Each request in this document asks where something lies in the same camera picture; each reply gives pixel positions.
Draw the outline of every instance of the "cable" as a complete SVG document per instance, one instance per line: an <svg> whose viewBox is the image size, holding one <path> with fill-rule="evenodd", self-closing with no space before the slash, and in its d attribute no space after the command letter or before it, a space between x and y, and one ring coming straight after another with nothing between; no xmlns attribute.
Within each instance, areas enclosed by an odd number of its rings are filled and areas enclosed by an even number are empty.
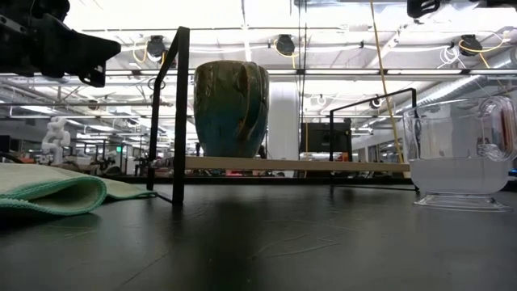
<svg viewBox="0 0 517 291"><path fill-rule="evenodd" d="M436 69L441 69L445 65L452 65L459 58L460 51L458 48L444 48L439 54L439 59L442 60L443 64L439 65Z"/></svg>
<svg viewBox="0 0 517 291"><path fill-rule="evenodd" d="M501 48L502 44L504 44L506 41L504 39L501 40L501 43L497 46L494 46L493 48L488 48L488 49L470 49L470 48L466 48L464 47L463 44L464 40L460 40L460 42L458 43L458 46L460 46L460 48L466 50L467 52L471 52L471 53L487 53L487 52L491 52L495 49L499 49Z"/></svg>
<svg viewBox="0 0 517 291"><path fill-rule="evenodd" d="M385 95L388 94L388 90L386 89L386 79L384 73L384 67L382 65L382 57L380 55L380 45L379 45L379 34L377 33L377 25L375 22L375 11L373 9L373 0L370 0L370 10L372 11L372 21L373 21L373 30L375 32L375 42L377 46L377 57L379 58L379 69L380 69L380 79L382 80L382 87L384 89ZM391 120L391 125L393 127L393 139L395 144L395 149L398 154L398 162L404 163L404 159L401 154L401 148L398 144L398 135L397 135L397 125L395 124L395 119L393 118L393 111L391 110L391 102L390 98L386 98L386 106L388 107L389 119Z"/></svg>
<svg viewBox="0 0 517 291"><path fill-rule="evenodd" d="M467 66L466 66L466 65L461 61L461 59L458 59L458 62L459 62L459 63L460 63L460 64L461 64L465 69L467 69ZM481 86L481 85L480 85L480 84L479 84L475 79L474 79L473 81L476 83L476 85L477 85L477 86L478 86L478 87L479 87L483 92L485 92L485 94L486 94L487 96L492 97L492 95L490 95L490 93L489 93L489 92L487 92L487 91L485 90L485 88L483 88L483 86Z"/></svg>
<svg viewBox="0 0 517 291"><path fill-rule="evenodd" d="M144 59L139 59L137 57L137 53L136 53L136 50L137 50L137 42L134 41L133 42L133 51L132 51L132 57L135 59L135 61L138 61L139 63L143 63L145 62L145 60L147 59L147 43L149 43L149 41L146 41L145 42L145 48L144 48Z"/></svg>
<svg viewBox="0 0 517 291"><path fill-rule="evenodd" d="M486 65L486 68L487 69L490 69L490 65L488 64L488 61L486 61L485 59L485 56L483 56L483 53L479 53L479 57L481 57L481 59L483 60L483 62L485 63ZM501 86L505 91L506 91L506 94L508 96L510 96L510 92L508 92L508 90L506 89L506 87L501 83L501 81L497 80L498 83L499 83L499 86Z"/></svg>
<svg viewBox="0 0 517 291"><path fill-rule="evenodd" d="M294 59L295 59L295 57L300 56L300 54L299 54L299 53L298 53L297 55L293 54L293 55L291 55L291 56L284 55L283 53L281 53L281 52L276 48L276 43L277 43L277 41L278 41L278 40L274 40L274 41L273 41L273 47L275 48L275 51L276 51L280 56L282 56L282 57L289 57L289 58L291 58L291 59L292 59L292 68L293 68L293 69L296 69L296 65L295 65Z"/></svg>

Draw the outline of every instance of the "green and blue glazed vase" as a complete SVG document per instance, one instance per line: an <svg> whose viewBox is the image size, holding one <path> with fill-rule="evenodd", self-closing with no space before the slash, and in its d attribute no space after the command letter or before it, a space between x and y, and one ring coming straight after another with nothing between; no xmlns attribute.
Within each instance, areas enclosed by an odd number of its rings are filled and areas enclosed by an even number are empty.
<svg viewBox="0 0 517 291"><path fill-rule="evenodd" d="M195 70L195 129L205 156L253 158L269 111L269 75L249 61L212 61Z"/></svg>

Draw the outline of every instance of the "black metal frame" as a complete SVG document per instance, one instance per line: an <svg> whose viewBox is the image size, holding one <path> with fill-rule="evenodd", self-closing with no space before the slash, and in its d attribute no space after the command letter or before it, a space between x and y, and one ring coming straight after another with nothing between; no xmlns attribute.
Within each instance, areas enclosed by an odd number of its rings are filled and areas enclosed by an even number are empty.
<svg viewBox="0 0 517 291"><path fill-rule="evenodd" d="M399 94L406 93L406 92L411 92L411 106L413 108L417 107L417 91L416 91L416 89L414 89L414 88L407 88L407 89L404 89L404 90L396 91L396 92L389 93L389 94L382 95L382 96L373 97L373 98L370 98L370 99L365 99L365 100L362 100L362 101L359 101L359 102L355 102L355 103L352 103L352 104L349 104L349 105L342 106L340 108L335 108L335 109L330 110L329 161L331 161L331 162L334 161L334 112L339 111L339 110L343 110L343 109L346 109L346 108L351 108L351 107L360 105L362 103L369 103L369 102L374 101L374 100L388 98L388 97L399 95Z"/></svg>
<svg viewBox="0 0 517 291"><path fill-rule="evenodd" d="M176 81L176 122L174 127L174 184L172 203L182 204L185 184L185 146L187 141L187 94L188 94L188 58L190 50L190 29L179 27L172 40L160 72L154 80L154 93L151 116L151 137L149 141L149 169L147 171L147 189L153 190L155 170L152 167L156 159L158 142L158 117L160 112L161 84L173 60L178 56L178 79Z"/></svg>
<svg viewBox="0 0 517 291"><path fill-rule="evenodd" d="M190 29L186 27L179 27L176 32L176 36L174 37L172 44L170 45L169 52L167 53L165 60L163 62L162 67L154 81L153 87L153 102L152 102L152 116L151 116L151 134L149 141L149 169L147 172L147 189L152 191L155 181L158 183L163 183L165 180L157 179L155 177L155 169L153 167L153 162L157 157L157 142L158 142L158 117L160 112L160 93L161 93L161 84L165 76L167 76L167 72L172 65L173 60L178 56L178 73L177 73L177 87L176 87L176 122L175 122L175 132L174 132L174 161L173 161L173 188L172 188L172 200L166 199L171 202L173 205L181 205L183 203L184 198L184 186L185 183L213 183L215 180L209 177L185 177L185 147L187 141L187 92L188 92L188 61L189 61L189 49L190 49ZM391 94L387 94L384 96L379 96L373 99L381 99L389 96L401 94L404 92L412 92L413 105L416 106L416 90L413 88L405 89L402 91L393 92ZM367 99L358 103L353 103L351 105L334 109L330 112L330 134L334 134L334 112L340 109L348 108L355 106L360 103L366 103L373 99ZM330 139L330 150L333 151L332 138ZM217 180L219 182L228 183L228 178L221 178L221 180ZM335 184L338 182L336 179L289 179L290 181L279 181L278 179L233 179L233 183L239 184L250 184L250 183L263 183L263 182L277 182L277 183L288 183L288 184ZM370 180L361 180L359 181L339 181L343 184L353 183L362 183L362 184L390 184L390 183L410 183L409 179L397 179L395 180L382 180L382 181L370 181Z"/></svg>

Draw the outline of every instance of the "clear plastic pitcher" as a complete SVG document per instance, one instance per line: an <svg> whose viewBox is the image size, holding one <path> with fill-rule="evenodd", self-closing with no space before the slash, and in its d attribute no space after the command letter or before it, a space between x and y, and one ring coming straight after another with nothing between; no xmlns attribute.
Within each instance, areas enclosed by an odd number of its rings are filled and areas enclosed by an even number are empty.
<svg viewBox="0 0 517 291"><path fill-rule="evenodd" d="M505 97L461 99L404 113L413 183L426 193L417 205L508 211L491 197L508 182L517 156L515 107Z"/></svg>

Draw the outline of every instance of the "wooden plank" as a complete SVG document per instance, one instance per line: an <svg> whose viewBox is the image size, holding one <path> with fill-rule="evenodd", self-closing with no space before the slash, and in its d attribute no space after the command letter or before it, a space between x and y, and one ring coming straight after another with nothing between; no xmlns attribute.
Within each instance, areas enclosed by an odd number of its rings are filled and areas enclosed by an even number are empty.
<svg viewBox="0 0 517 291"><path fill-rule="evenodd" d="M383 162L317 162L257 158L187 157L187 169L296 170L296 171L410 171L408 164Z"/></svg>

